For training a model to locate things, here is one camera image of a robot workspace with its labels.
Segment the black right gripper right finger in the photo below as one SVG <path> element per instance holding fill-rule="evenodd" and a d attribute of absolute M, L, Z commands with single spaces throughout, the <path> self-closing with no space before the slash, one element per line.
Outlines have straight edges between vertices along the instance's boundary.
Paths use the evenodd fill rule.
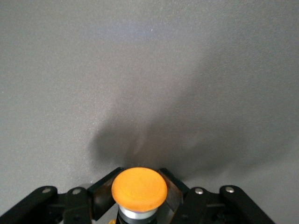
<path fill-rule="evenodd" d="M 239 187 L 224 185 L 219 193 L 187 187 L 168 169 L 158 173 L 166 181 L 171 224 L 272 224 L 273 220 Z"/>

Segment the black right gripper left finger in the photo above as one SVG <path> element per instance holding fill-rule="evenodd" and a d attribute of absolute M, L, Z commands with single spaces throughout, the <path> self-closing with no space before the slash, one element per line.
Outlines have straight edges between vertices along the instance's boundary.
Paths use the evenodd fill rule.
<path fill-rule="evenodd" d="M 112 183 L 123 168 L 116 168 L 88 188 L 75 187 L 59 194 L 54 186 L 42 186 L 0 217 L 2 224 L 90 224 L 99 220 L 115 200 Z"/>

